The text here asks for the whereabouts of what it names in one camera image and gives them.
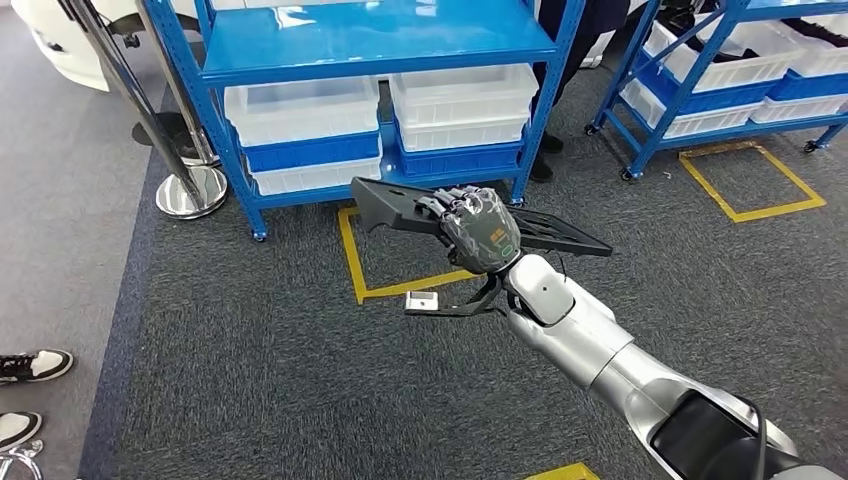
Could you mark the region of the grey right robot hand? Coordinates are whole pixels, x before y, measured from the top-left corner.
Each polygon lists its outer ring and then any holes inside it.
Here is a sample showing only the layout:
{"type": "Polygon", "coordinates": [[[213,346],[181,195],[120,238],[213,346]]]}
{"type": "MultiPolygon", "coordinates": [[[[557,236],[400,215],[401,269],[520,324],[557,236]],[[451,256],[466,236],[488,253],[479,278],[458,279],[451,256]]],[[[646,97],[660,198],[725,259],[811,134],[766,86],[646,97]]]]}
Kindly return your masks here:
{"type": "Polygon", "coordinates": [[[473,274],[496,273],[521,254],[519,227],[492,188],[439,188],[415,204],[418,211],[437,221],[454,266],[473,274]]]}

